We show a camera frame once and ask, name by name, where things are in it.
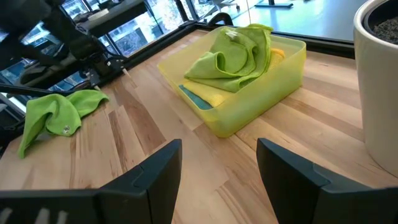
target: wooden table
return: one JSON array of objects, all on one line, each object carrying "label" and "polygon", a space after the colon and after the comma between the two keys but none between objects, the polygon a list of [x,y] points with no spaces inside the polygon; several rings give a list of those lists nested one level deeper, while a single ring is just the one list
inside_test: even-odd
[{"label": "wooden table", "polygon": [[103,89],[110,102],[73,137],[38,142],[23,160],[21,138],[11,142],[0,160],[0,189],[101,187],[180,138],[174,223],[275,223],[256,164],[259,137],[371,187],[398,185],[365,150],[354,60],[308,52],[303,87],[230,138],[217,138],[156,67],[204,34],[191,33],[110,83]]}]

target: yellow cloth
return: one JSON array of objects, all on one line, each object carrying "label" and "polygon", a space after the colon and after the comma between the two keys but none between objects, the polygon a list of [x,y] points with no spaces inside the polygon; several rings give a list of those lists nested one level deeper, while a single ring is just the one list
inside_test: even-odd
[{"label": "yellow cloth", "polygon": [[[271,61],[268,70],[281,63],[283,59],[285,59],[285,53],[283,50],[271,49]],[[217,107],[234,94],[230,91],[225,91],[190,80],[187,80],[185,83],[183,83],[183,86],[204,101],[208,102],[212,107]]]}]

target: floor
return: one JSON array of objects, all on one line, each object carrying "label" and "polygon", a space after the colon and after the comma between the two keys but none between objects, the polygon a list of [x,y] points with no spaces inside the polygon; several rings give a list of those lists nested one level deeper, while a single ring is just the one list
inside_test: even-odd
[{"label": "floor", "polygon": [[23,160],[21,138],[11,142],[0,160],[0,189],[98,188],[176,138],[183,162],[173,224],[277,223],[256,163],[257,138],[368,186],[398,185],[365,150],[351,59],[308,52],[300,89],[230,138],[216,137],[157,68],[205,34],[191,33],[105,86],[110,101],[71,138],[38,141]]},{"label": "floor", "polygon": [[[353,41],[354,15],[367,0],[275,0],[291,2],[291,9],[254,7],[258,0],[248,0],[251,23],[271,26],[275,31],[327,39]],[[241,11],[225,7],[235,26],[250,24],[246,0],[235,0]]]}]

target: plastic storage box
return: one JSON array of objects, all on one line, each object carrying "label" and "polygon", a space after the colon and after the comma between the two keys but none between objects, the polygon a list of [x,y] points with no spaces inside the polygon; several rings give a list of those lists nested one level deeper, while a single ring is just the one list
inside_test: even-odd
[{"label": "plastic storage box", "polygon": [[285,60],[219,106],[210,110],[201,110],[178,86],[184,83],[185,72],[192,64],[210,50],[221,29],[222,27],[219,27],[209,32],[169,56],[159,63],[158,68],[173,89],[204,120],[214,134],[226,138],[301,86],[306,50],[302,41],[272,36],[271,46],[282,49],[286,55]]}]

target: white plant pot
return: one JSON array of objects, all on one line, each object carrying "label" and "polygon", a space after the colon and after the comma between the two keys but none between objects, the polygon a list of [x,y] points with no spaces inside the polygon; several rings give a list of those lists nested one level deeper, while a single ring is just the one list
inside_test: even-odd
[{"label": "white plant pot", "polygon": [[398,45],[371,35],[365,15],[386,0],[369,0],[354,18],[355,58],[366,149],[398,177]]}]

